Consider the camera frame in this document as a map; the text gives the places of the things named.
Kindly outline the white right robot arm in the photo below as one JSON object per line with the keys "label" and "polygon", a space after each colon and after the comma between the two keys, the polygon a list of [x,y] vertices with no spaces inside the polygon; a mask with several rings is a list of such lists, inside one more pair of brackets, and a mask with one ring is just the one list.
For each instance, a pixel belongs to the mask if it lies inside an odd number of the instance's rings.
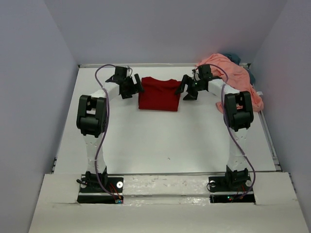
{"label": "white right robot arm", "polygon": [[255,182],[255,178],[249,175],[249,171],[254,171],[254,167],[245,153],[246,135],[254,120],[251,94],[231,87],[228,83],[229,75],[221,67],[217,69],[225,78],[214,76],[212,67],[212,64],[200,65],[192,71],[193,76],[185,74],[175,94],[186,91],[184,100],[196,100],[200,91],[220,97],[224,123],[229,133],[229,159],[225,174],[210,177],[207,189],[211,193],[248,193]]}

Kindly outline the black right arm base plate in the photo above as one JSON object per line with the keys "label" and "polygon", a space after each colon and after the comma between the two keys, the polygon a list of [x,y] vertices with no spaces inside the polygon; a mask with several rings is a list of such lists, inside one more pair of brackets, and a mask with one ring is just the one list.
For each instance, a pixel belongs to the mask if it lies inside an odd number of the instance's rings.
{"label": "black right arm base plate", "polygon": [[229,187],[225,183],[224,176],[212,176],[208,178],[206,185],[209,192],[209,202],[212,204],[225,203],[253,203],[255,204],[255,195],[253,188],[249,190],[252,182],[248,180],[245,183],[235,187]]}

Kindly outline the red t shirt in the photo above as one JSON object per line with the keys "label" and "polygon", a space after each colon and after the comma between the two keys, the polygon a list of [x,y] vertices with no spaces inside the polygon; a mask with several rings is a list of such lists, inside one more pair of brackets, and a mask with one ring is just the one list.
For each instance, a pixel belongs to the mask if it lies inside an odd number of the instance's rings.
{"label": "red t shirt", "polygon": [[157,80],[153,77],[141,79],[144,92],[138,95],[138,108],[140,110],[177,112],[180,94],[175,94],[181,82],[170,79]]}

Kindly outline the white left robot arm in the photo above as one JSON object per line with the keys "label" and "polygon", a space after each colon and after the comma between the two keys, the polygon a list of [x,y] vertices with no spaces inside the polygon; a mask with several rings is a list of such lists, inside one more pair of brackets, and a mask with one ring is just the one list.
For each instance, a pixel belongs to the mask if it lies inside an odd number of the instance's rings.
{"label": "white left robot arm", "polygon": [[77,181],[83,188],[94,188],[111,196],[117,193],[107,190],[112,186],[108,181],[102,146],[110,120],[110,101],[117,96],[129,99],[144,92],[139,75],[132,74],[131,67],[105,64],[94,74],[100,89],[79,98],[76,126],[86,144],[88,162],[85,176]]}

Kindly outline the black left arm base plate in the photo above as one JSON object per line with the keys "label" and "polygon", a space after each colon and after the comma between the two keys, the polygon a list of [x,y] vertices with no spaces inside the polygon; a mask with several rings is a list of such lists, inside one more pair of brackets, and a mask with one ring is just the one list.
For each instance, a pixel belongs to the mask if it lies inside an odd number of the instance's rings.
{"label": "black left arm base plate", "polygon": [[123,177],[108,177],[105,187],[107,192],[99,184],[87,182],[85,176],[77,179],[76,182],[80,186],[77,197],[77,202],[80,204],[123,204]]}

